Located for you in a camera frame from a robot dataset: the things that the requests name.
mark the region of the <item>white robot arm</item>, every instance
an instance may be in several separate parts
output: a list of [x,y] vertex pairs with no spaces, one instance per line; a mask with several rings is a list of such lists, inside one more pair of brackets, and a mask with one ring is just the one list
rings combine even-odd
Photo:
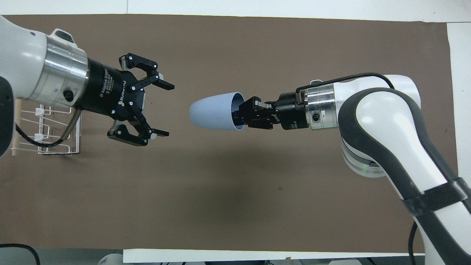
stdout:
[[[13,99],[109,116],[115,123],[108,137],[135,146],[145,146],[149,139],[169,135],[151,128],[142,114],[144,87],[153,84],[165,90],[175,88],[163,80],[154,61],[129,53],[120,57],[120,71],[88,58],[63,30],[46,35],[21,28],[2,16],[0,59],[0,156],[11,141]],[[146,72],[144,79],[137,80],[129,71],[135,67]],[[126,120],[138,135],[128,132],[122,123]]]
[[226,95],[193,103],[193,123],[226,130],[338,126],[347,165],[362,176],[387,176],[426,235],[426,263],[471,264],[471,191],[431,143],[410,78],[364,73],[313,81],[269,102]]

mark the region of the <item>white wire rack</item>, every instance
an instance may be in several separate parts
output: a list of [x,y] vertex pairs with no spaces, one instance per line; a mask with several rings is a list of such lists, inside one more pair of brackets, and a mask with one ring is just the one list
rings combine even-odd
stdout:
[[[67,123],[72,118],[72,115],[72,108],[70,108],[68,111],[63,111],[41,104],[39,108],[36,108],[34,111],[21,110],[21,127],[30,128],[33,125],[34,127],[38,128],[36,130],[37,133],[31,135],[33,133],[32,130],[29,132],[25,131],[25,133],[28,134],[30,138],[33,138],[35,141],[40,143],[53,143],[60,138],[62,132],[67,127]],[[55,147],[38,147],[19,137],[18,145],[11,149],[32,151],[37,152],[38,154],[49,155],[77,154],[80,152],[81,121],[82,115],[80,114],[80,117],[77,120],[71,134],[69,134],[64,142]]]

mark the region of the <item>light blue cup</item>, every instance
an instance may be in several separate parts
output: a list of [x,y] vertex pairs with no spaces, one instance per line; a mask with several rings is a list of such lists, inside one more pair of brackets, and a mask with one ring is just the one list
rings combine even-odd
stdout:
[[227,93],[200,99],[190,106],[190,120],[199,127],[240,131],[243,125],[234,125],[232,112],[239,109],[244,97],[239,92]]

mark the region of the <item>black strap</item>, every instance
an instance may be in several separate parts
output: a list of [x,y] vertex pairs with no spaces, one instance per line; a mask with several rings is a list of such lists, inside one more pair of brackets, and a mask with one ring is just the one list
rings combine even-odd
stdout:
[[412,216],[421,216],[471,198],[470,188],[462,178],[426,190],[424,194],[403,200]]

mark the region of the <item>black knob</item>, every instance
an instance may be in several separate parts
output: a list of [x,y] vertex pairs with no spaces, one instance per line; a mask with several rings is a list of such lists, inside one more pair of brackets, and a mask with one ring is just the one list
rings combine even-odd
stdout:
[[63,95],[64,95],[64,98],[67,102],[72,102],[72,100],[73,100],[73,92],[72,91],[66,90],[66,91],[64,91]]
[[312,115],[312,120],[313,120],[313,121],[316,122],[316,121],[319,121],[319,119],[320,119],[320,116],[319,116],[318,113],[314,113],[314,114]]

